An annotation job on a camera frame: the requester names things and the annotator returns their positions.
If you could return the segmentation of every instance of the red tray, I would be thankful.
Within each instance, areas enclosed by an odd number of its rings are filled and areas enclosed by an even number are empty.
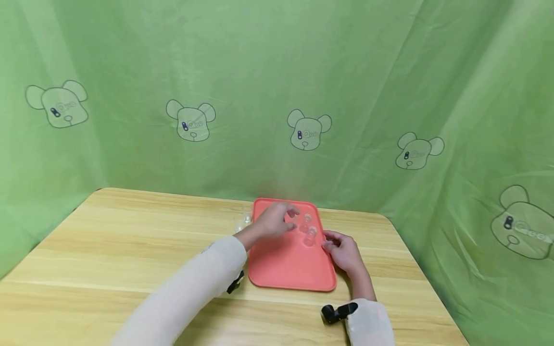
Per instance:
[[[282,200],[258,198],[254,201],[253,219],[273,202]],[[248,277],[260,287],[287,288],[330,292],[337,285],[337,277],[331,257],[321,247],[325,241],[321,219],[315,205],[308,202],[292,202],[300,209],[300,215],[294,221],[297,228],[279,238],[263,239],[250,249],[248,258]],[[306,234],[300,230],[304,215],[310,214],[308,226],[317,229],[312,246],[304,244]]]

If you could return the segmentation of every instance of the bear ear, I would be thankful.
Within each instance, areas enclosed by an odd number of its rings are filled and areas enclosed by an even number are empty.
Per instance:
[[[320,116],[317,120],[321,123],[321,133],[329,131],[331,129],[331,125],[333,125],[331,117],[327,114]]]
[[[177,113],[184,107],[176,100],[169,100],[166,105],[166,113],[173,119],[177,119]]]
[[[216,119],[216,110],[210,104],[201,104],[198,107],[206,115],[206,121],[211,122]]]
[[[25,98],[27,103],[34,109],[44,109],[42,105],[42,94],[44,89],[36,85],[29,85],[25,91]]]
[[[287,118],[287,123],[289,123],[290,127],[296,127],[296,123],[298,120],[304,118],[304,114],[299,109],[295,109],[289,114],[289,117]]]
[[[413,142],[417,139],[416,134],[413,132],[408,132],[404,136],[400,137],[398,140],[398,146],[400,149],[406,148],[409,142]]]
[[[504,208],[508,208],[511,204],[516,202],[529,203],[529,195],[521,185],[512,185],[505,189],[500,195],[500,204],[502,204]]]
[[[86,90],[81,85],[81,83],[76,82],[74,80],[67,80],[65,81],[64,85],[62,85],[61,87],[77,95],[77,98],[79,99],[79,101],[81,102],[86,101],[87,99]]]
[[[429,155],[437,156],[444,150],[444,141],[440,137],[435,137],[429,141],[431,143],[431,152]]]

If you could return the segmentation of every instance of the wooden table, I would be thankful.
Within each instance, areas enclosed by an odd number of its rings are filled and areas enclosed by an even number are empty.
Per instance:
[[[0,282],[1,345],[104,345],[165,279],[232,234],[247,202],[107,188],[95,192]],[[320,209],[352,235],[387,307],[397,345],[467,345],[392,224],[377,214]],[[207,305],[177,345],[345,345],[320,309],[349,300],[272,290],[248,279]]]

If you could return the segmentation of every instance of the small glass cup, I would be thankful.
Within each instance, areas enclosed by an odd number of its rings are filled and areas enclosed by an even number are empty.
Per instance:
[[[247,225],[250,224],[252,222],[252,205],[247,204],[243,206],[242,212],[243,212],[244,223]]]
[[[308,232],[306,233],[306,236],[304,237],[303,243],[304,245],[311,247],[315,244],[315,235],[317,234],[317,228],[311,226],[308,228]]]
[[[234,218],[234,224],[235,224],[235,233],[239,233],[240,231],[242,231],[246,226],[248,226],[245,222],[244,222],[244,216],[236,216]]]

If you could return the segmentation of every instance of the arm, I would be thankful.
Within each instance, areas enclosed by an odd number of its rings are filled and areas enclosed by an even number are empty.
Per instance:
[[[183,265],[134,311],[113,338],[113,346],[170,346],[196,314],[237,278],[247,251],[260,239],[277,237],[295,226],[285,213],[299,211],[287,203],[267,208],[255,224],[214,242]]]
[[[352,283],[352,301],[356,311],[346,318],[346,331],[352,346],[394,346],[394,333],[387,311],[377,302],[371,276],[362,261],[354,239],[325,231],[323,247]]]

